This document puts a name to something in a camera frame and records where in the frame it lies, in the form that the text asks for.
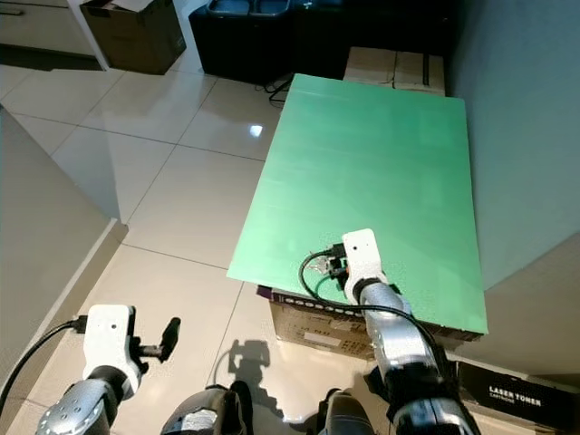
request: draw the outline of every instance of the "green board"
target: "green board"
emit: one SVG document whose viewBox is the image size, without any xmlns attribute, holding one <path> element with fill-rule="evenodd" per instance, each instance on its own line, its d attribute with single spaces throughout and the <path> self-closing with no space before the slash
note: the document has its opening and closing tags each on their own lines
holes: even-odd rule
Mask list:
<svg viewBox="0 0 580 435">
<path fill-rule="evenodd" d="M 227 275 L 306 295 L 304 258 L 363 228 L 419 319 L 487 332 L 463 101 L 298 74 Z"/>
</svg>

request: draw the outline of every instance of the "gray wall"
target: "gray wall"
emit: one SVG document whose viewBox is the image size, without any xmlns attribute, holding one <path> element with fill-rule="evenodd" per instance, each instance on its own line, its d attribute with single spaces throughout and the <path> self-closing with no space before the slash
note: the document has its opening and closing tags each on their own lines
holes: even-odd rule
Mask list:
<svg viewBox="0 0 580 435">
<path fill-rule="evenodd" d="M 465 0 L 463 98 L 486 288 L 580 229 L 580 2 Z"/>
<path fill-rule="evenodd" d="M 0 384 L 109 224 L 0 106 Z"/>
</svg>

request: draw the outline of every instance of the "black storage bin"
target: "black storage bin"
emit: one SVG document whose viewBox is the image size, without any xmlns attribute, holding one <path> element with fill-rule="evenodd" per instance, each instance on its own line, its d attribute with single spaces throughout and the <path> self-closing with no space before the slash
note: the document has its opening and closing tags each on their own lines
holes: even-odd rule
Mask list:
<svg viewBox="0 0 580 435">
<path fill-rule="evenodd" d="M 266 84 L 292 71 L 289 1 L 212 0 L 189 16 L 204 72 Z"/>
</svg>

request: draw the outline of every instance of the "brown cardboard box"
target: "brown cardboard box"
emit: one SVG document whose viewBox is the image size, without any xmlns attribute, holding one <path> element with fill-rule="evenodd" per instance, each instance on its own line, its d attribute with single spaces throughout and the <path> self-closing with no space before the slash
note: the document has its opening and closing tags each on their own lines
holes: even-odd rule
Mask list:
<svg viewBox="0 0 580 435">
<path fill-rule="evenodd" d="M 270 302 L 278 340 L 372 360 L 366 325 L 360 317 Z"/>
<path fill-rule="evenodd" d="M 163 74 L 186 48 L 172 0 L 134 2 L 135 10 L 110 0 L 81 5 L 97 43 L 114 68 Z M 130 3 L 122 2 L 127 7 Z"/>
</svg>

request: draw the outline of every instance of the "cable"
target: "cable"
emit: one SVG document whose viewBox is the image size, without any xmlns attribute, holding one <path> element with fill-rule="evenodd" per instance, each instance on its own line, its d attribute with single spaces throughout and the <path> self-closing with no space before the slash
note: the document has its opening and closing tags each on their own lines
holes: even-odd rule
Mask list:
<svg viewBox="0 0 580 435">
<path fill-rule="evenodd" d="M 79 331 L 85 326 L 86 326 L 86 316 L 81 316 L 79 317 L 79 319 L 70 320 L 63 324 L 59 324 L 58 326 L 55 326 L 53 329 L 51 329 L 48 333 L 43 335 L 35 344 L 33 344 L 33 346 L 30 349 L 28 349 L 28 351 L 20 359 L 20 361 L 18 362 L 12 373 L 10 373 L 10 377 L 6 381 L 4 389 L 2 390 L 2 394 L 0 394 L 0 418 L 2 417 L 2 412 L 4 410 L 4 406 L 6 405 L 6 400 L 8 399 L 8 393 L 10 392 L 10 389 L 13 387 L 16 378 L 18 377 L 18 374 L 20 374 L 20 371 L 24 368 L 24 365 L 28 362 L 30 357 L 33 356 L 33 354 L 38 349 L 40 349 L 43 346 L 43 344 L 48 342 L 60 331 L 64 331 L 65 329 L 76 329 L 77 331 Z"/>
<path fill-rule="evenodd" d="M 332 308 L 341 308 L 341 309 L 346 309 L 346 310 L 351 310 L 351 311 L 383 311 L 385 313 L 391 313 L 391 314 L 398 315 L 398 316 L 408 320 L 409 322 L 411 322 L 419 330 L 419 332 L 421 333 L 421 335 L 423 336 L 423 338 L 425 339 L 425 341 L 427 342 L 427 344 L 429 345 L 429 347 L 433 351 L 435 358 L 438 358 L 437 352 L 436 352 L 438 345 L 435 343 L 435 339 L 433 338 L 433 335 L 431 335 L 431 333 L 429 331 L 427 331 L 427 329 L 425 329 L 425 326 L 420 324 L 417 321 L 417 319 L 415 319 L 411 314 L 407 314 L 404 311 L 398 310 L 396 308 L 391 308 L 389 306 L 383 306 L 383 305 L 339 304 L 339 303 L 324 299 L 323 297 L 318 295 L 312 288 L 310 288 L 310 286 L 305 281 L 306 266 L 308 266 L 308 264 L 312 260 L 314 260 L 315 258 L 318 258 L 320 256 L 329 256 L 331 254 L 332 254 L 332 250 L 330 250 L 330 249 L 327 249 L 325 251 L 315 252 L 315 253 L 307 256 L 304 259 L 304 261 L 302 262 L 302 264 L 300 265 L 300 268 L 298 269 L 298 280 L 300 281 L 300 284 L 302 285 L 304 290 L 312 298 L 314 298 L 318 302 L 322 302 L 323 304 L 329 305 Z"/>
</svg>

